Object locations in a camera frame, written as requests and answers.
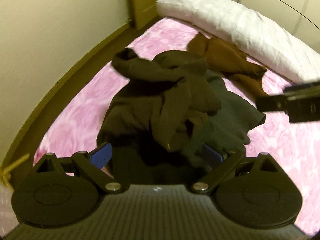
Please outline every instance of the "wooden baseboard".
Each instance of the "wooden baseboard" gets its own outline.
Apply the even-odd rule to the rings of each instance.
[[[45,95],[23,124],[1,165],[0,171],[21,156],[30,154],[28,160],[11,172],[10,184],[13,188],[30,172],[34,153],[43,136],[68,103],[113,58],[116,52],[124,49],[158,20],[159,18],[155,18],[141,30],[135,30],[129,24],[125,24],[79,60]]]

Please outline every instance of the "white blanket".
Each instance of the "white blanket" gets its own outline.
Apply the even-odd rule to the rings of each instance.
[[[174,17],[235,44],[293,82],[320,79],[320,54],[260,13],[231,0],[157,0]]]

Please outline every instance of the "silver rivet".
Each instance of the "silver rivet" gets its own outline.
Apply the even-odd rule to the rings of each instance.
[[[117,191],[121,189],[121,185],[117,182],[110,182],[106,185],[106,189],[111,191]]]
[[[198,191],[204,191],[209,188],[209,185],[204,182],[197,182],[197,183],[193,184],[193,188]]]

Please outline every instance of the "pink bedsheet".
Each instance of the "pink bedsheet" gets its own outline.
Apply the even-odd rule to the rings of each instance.
[[[140,57],[153,59],[166,50],[185,50],[197,30],[173,19],[162,19],[142,36],[133,41]],[[110,65],[110,62],[68,104],[45,134],[34,162],[44,153],[55,152],[68,157],[79,150],[91,151],[96,147],[96,136],[104,114],[113,96],[128,82]],[[225,80],[228,90],[251,102],[231,82]],[[263,89],[268,94],[280,93],[288,85],[280,76],[267,71]],[[289,124],[282,113],[269,113],[266,123],[249,132],[251,143],[247,155],[269,152],[295,182],[303,195],[303,207],[296,225],[307,234],[320,228],[320,123]]]

